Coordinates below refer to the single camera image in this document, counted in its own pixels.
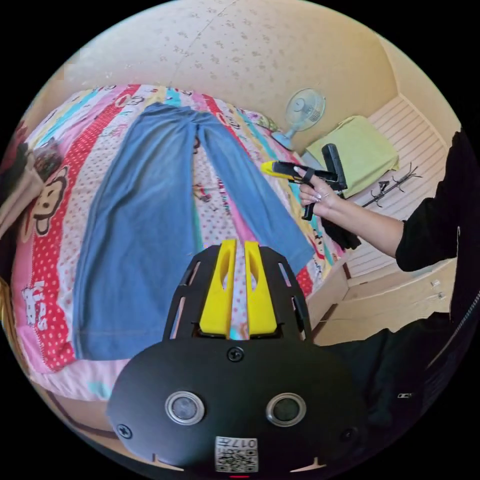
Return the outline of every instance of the wall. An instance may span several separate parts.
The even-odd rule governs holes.
[[[385,38],[378,36],[391,62],[398,91],[429,120],[450,146],[460,121],[445,97],[410,58]]]
[[[299,150],[353,114],[371,115],[397,95],[377,35],[333,10],[300,0],[179,0],[102,33],[65,67],[55,94],[147,83],[192,89],[260,111],[281,127],[293,93],[318,88],[323,119],[299,133]]]
[[[23,120],[29,134],[55,108],[61,105],[66,95],[65,68],[62,66],[38,92]]]

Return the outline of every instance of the black sleeve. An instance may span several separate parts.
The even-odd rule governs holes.
[[[425,198],[403,223],[403,235],[395,259],[401,270],[414,272],[457,256],[457,234],[462,217],[461,194],[468,189],[463,169],[469,141],[457,132],[448,151],[445,177],[435,197]]]

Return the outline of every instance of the bedsheet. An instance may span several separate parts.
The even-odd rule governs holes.
[[[194,91],[157,85],[110,85],[75,93],[51,112],[27,141],[30,148],[35,148],[54,138],[63,162],[23,217],[11,283],[15,328],[23,353],[35,372],[35,381],[42,385],[42,378],[50,377],[43,385],[49,390],[52,375],[66,376],[69,371],[73,375],[70,369],[75,369],[76,378],[82,377],[83,385],[89,383],[92,362],[80,363],[72,349],[72,289],[87,218],[127,130],[147,106],[156,102],[212,113],[241,142],[257,167],[269,160],[301,163],[298,155],[271,138],[267,126],[272,122],[264,115]],[[193,179],[196,226],[202,240],[199,247],[232,237],[241,243],[256,240],[199,143],[193,155]],[[301,220],[302,208],[286,180],[266,180],[314,248],[314,256],[297,276],[308,297],[321,287],[344,252],[323,235],[321,225],[315,229],[312,223]],[[245,259],[239,247],[230,333],[239,340],[248,337],[245,283]],[[118,371],[109,364],[105,376],[115,376]],[[101,374],[95,375],[93,384],[101,384]],[[86,393],[90,390],[87,388],[82,395],[93,400],[92,394]]]

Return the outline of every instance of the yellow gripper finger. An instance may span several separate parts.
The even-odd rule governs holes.
[[[292,175],[288,175],[286,173],[279,173],[276,172],[274,169],[274,164],[276,162],[274,160],[272,161],[266,161],[260,165],[260,171],[264,173],[265,175],[270,175],[271,177],[277,177],[279,179],[287,179],[287,180],[295,180],[295,178]]]
[[[235,238],[222,242],[200,318],[200,330],[204,335],[225,336],[226,339],[230,336],[236,252]]]
[[[245,242],[246,311],[250,337],[272,335],[277,330],[274,307],[265,276],[259,244]],[[256,286],[253,288],[252,277]]]

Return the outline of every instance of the hand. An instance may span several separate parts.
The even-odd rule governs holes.
[[[295,171],[303,178],[306,170],[302,167],[295,167]],[[327,217],[329,211],[332,210],[338,202],[342,199],[334,192],[330,185],[313,175],[310,179],[311,186],[302,183],[300,186],[301,205],[306,207],[309,204],[315,203],[313,213],[319,217]]]

